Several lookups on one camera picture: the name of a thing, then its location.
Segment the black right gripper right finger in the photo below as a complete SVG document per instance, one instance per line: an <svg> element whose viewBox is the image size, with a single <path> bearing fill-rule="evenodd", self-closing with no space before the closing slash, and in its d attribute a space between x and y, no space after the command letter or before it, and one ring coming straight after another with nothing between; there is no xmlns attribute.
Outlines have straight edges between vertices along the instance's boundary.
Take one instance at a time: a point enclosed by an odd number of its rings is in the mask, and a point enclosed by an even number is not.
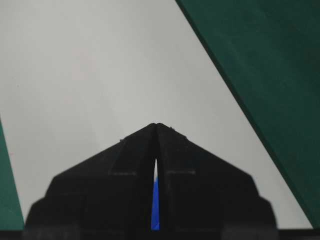
<svg viewBox="0 0 320 240"><path fill-rule="evenodd" d="M160 230L171 240L276 240L271 204L246 172L158 123Z"/></svg>

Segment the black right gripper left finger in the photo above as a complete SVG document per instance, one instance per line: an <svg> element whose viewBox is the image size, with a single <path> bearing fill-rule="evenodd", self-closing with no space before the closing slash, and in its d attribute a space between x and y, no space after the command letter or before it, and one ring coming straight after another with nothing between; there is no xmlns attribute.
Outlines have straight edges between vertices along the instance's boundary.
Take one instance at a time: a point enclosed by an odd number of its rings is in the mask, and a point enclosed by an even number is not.
<svg viewBox="0 0 320 240"><path fill-rule="evenodd" d="M56 175L28 214L25 240L131 240L151 231L154 123Z"/></svg>

